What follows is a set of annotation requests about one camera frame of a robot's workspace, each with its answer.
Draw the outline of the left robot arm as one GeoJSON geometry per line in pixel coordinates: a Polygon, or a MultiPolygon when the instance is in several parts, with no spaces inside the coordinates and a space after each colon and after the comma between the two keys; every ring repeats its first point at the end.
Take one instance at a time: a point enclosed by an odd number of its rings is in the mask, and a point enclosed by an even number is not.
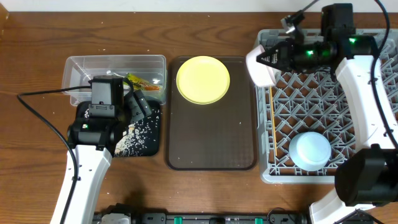
{"type": "Polygon", "coordinates": [[[151,114],[143,93],[128,78],[102,75],[89,84],[91,99],[77,106],[75,120],[68,127],[70,152],[52,223],[92,221],[117,143],[130,125],[151,114]]]}

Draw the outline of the pink bowl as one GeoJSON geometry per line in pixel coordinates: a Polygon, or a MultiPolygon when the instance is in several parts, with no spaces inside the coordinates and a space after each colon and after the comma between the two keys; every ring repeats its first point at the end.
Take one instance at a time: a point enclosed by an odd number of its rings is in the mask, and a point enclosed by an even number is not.
{"type": "Polygon", "coordinates": [[[248,73],[258,87],[276,86],[276,78],[281,74],[281,71],[256,61],[257,56],[264,52],[263,46],[258,45],[246,55],[248,73]]]}

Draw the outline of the wooden chopstick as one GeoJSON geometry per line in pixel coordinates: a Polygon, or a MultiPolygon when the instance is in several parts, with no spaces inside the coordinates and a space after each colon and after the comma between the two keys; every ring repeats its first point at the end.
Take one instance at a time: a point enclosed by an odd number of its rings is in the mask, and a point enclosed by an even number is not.
{"type": "Polygon", "coordinates": [[[271,121],[272,121],[272,133],[273,133],[273,141],[274,141],[274,155],[275,155],[275,157],[277,157],[277,141],[276,141],[276,131],[275,131],[275,117],[274,117],[272,87],[269,87],[269,103],[271,106],[271,121]]]}

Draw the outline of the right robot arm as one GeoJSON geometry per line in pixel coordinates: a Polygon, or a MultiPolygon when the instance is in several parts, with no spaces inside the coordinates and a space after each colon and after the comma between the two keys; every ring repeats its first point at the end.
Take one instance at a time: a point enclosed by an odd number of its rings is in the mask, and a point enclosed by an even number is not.
{"type": "Polygon", "coordinates": [[[329,67],[340,83],[354,124],[356,154],[337,168],[334,189],[311,204],[308,220],[343,223],[397,201],[397,121],[381,77],[383,45],[356,33],[350,3],[323,7],[321,42],[304,42],[303,19],[303,11],[283,18],[288,37],[269,49],[251,50],[246,66],[259,87],[275,85],[276,71],[322,67],[329,67]]]}

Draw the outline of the green snack wrapper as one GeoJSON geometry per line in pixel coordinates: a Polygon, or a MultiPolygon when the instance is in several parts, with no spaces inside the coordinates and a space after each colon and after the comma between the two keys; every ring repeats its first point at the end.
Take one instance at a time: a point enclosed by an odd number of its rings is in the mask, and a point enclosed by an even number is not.
{"type": "Polygon", "coordinates": [[[133,84],[135,90],[160,91],[162,89],[160,85],[150,83],[149,81],[139,78],[132,73],[127,73],[126,78],[133,84]]]}

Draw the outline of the light blue bowl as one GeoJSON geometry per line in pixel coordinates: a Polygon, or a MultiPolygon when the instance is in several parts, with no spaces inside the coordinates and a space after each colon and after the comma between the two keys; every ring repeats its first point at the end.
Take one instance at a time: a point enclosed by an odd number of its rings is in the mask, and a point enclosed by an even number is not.
{"type": "Polygon", "coordinates": [[[317,171],[328,163],[331,156],[331,144],[320,133],[300,133],[292,138],[289,154],[297,167],[305,171],[317,171]]]}

